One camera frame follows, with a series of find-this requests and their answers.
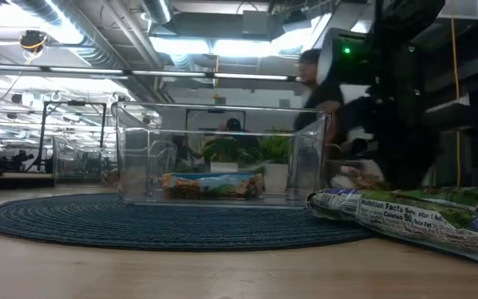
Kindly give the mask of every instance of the ceiling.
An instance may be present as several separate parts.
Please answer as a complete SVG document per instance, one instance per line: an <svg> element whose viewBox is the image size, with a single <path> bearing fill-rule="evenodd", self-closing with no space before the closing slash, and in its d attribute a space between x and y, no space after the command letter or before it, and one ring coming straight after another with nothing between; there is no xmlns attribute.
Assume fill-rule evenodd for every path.
<svg viewBox="0 0 478 299"><path fill-rule="evenodd" d="M267 74L295 76L297 72L297 56L304 49L318 47L323 41L323 34L330 27L342 27L357 32L366 32L373 19L373 1L340 1L340 0L256 0L253 2L235 0L171 0L173 7L173 18L167 24L153 25L149 28L146 21L148 16L144 15L141 3L151 3L153 0L12 0L11 5L0 6L0 63L24 64L29 61L31 53L24 52L18 44L18 38L26 30L39 30L47 32L50 36L41 55L29 61L33 65L43 66L94 66L104 68L130 68L130 69L156 69L180 71L222 71L241 74ZM65 17L55 21L49 19L52 15L42 15L34 12L42 12L37 7L45 6L46 3L53 4L59 11L65 12ZM467 30L470 25L476 22L477 11L467 6L461 6L465 16L459 21L459 33ZM299 31L288 31L285 33L281 23L290 20L291 13L301 10L305 20L292 19L293 24L300 24ZM127 12L130 22L123 16ZM266 24L265 30L258 30L245 22ZM242 26L242 33L245 28L249 32L246 39L256 41L257 48L247 47L246 44L227 49L234 55L208 55L217 53L218 43L226 34L236 32L237 27L223 25L226 20L229 23ZM423 32L417 40L428 48L439 47L447 42L451 34L447 27L449 19L447 12L439 18L428 30ZM53 22L61 24L54 27ZM190 27L200 27L200 34L210 37L183 37L174 36L172 33L189 32ZM86 42L81 45L74 45L83 34ZM196 43L175 44L173 47L160 45L159 41L176 39L189 41L202 41L208 53L196 50ZM102 60L92 61L86 56L86 49L99 47L101 55L107 57ZM247 50L247 53L237 54L239 50ZM181 65L178 59L186 60ZM193 80L193 79L171 79L171 78L129 78L129 80L116 79L83 79L83 78L57 78L57 77L29 77L26 74L21 76L0 75L0 140L23 140L23 130L28 129L26 140L30 142L22 145L37 146L39 129L37 125L41 121L38 118L43 108L43 100L52 100L53 96L59 100L84 100L111 104L119 96L133 97L136 100L147 101L171 101L175 100L174 95L187 94L191 91L193 99L201 99L208 94L217 84L218 89L233 89L252 91L251 100L245 101L245 105L267 105L256 98L253 91L288 91L294 96L299 96L304 88L298 83L277 82L277 81L252 81L252 80ZM33 99L29 102L22 102L22 105L10 101L13 94L23 94L23 98ZM97 134L77 134L66 132L64 126L82 125L83 131L88 130L100 123L100 115L90 106L68 107L61 105L54 110L47 118L50 124L49 134L63 135L74 138L80 143L92 146L99 145ZM64 114L75 114L80 112L78 121L68 120ZM12 119L8 113L15 113ZM106 143L113 146L115 137L111 131L107 135Z"/></svg>

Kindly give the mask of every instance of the ceiling pipe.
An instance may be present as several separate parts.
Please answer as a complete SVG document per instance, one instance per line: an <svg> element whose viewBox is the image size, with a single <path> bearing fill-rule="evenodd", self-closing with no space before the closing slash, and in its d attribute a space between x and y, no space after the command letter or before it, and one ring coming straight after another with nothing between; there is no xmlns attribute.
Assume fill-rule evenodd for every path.
<svg viewBox="0 0 478 299"><path fill-rule="evenodd" d="M106 11L112 15L114 18L114 21L117 23L119 28L121 28L121 31L127 36L127 38L130 40L130 42L134 45L138 53L143 57L143 59L149 64L151 68L156 68L158 65L154 61L154 59L150 56L150 54L143 49L141 44L138 42L134 34L129 30L128 27L124 24L123 20L121 17L117 14L115 9L112 7L112 4L110 3L110 0L100 0L104 8L106 8Z"/></svg>
<svg viewBox="0 0 478 299"><path fill-rule="evenodd" d="M99 68L128 69L129 64L108 43L97 27L71 0L12 0L22 10L43 19L53 27L64 28L67 34L80 34L82 46L88 49L72 49L72 52L90 66ZM129 90L138 100L149 101L149 97L160 101L161 91L148 88L149 84L140 78L130 77L125 81L116 81Z"/></svg>
<svg viewBox="0 0 478 299"><path fill-rule="evenodd" d="M149 22L165 24L173 19L173 5L169 0L139 0Z"/></svg>
<svg viewBox="0 0 478 299"><path fill-rule="evenodd" d="M157 68L163 68L163 63L159 58L159 54L154 50L153 44L150 42L149 38L146 37L139 29L138 24L134 21L129 11L126 9L126 6L120 0L110 0L115 8L115 11L129 24L129 27L132 29L132 33L139 39L145 50L156 62Z"/></svg>

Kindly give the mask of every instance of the potted plant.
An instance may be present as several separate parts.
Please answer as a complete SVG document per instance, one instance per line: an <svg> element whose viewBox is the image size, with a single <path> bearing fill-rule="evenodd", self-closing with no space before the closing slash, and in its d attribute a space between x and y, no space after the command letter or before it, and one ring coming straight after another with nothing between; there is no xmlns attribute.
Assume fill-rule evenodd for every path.
<svg viewBox="0 0 478 299"><path fill-rule="evenodd" d="M265 189L269 194L283 194L289 173L290 138L267 136L261 140L261 158L265 161Z"/></svg>
<svg viewBox="0 0 478 299"><path fill-rule="evenodd" d="M202 147L204 160L210 163L212 173L229 173L239 170L240 149L233 138L216 138Z"/></svg>

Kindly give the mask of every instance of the food package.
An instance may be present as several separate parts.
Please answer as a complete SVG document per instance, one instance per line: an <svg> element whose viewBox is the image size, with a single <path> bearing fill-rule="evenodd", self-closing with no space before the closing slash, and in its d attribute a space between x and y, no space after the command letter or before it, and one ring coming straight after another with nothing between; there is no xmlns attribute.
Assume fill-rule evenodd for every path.
<svg viewBox="0 0 478 299"><path fill-rule="evenodd" d="M257 198L263 188L260 174L164 174L162 186L165 198Z"/></svg>
<svg viewBox="0 0 478 299"><path fill-rule="evenodd" d="M478 261L478 187L326 189L308 196L307 206L320 218L353 220L391 237Z"/></svg>

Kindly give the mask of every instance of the round blue rug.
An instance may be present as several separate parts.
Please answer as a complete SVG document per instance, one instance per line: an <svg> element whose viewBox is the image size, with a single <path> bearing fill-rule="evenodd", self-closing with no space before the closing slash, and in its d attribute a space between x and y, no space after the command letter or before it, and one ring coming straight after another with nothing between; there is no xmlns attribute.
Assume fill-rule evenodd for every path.
<svg viewBox="0 0 478 299"><path fill-rule="evenodd" d="M117 194L70 195L0 205L0 234L96 248L220 252L306 248L369 238L353 223L306 209L122 203Z"/></svg>

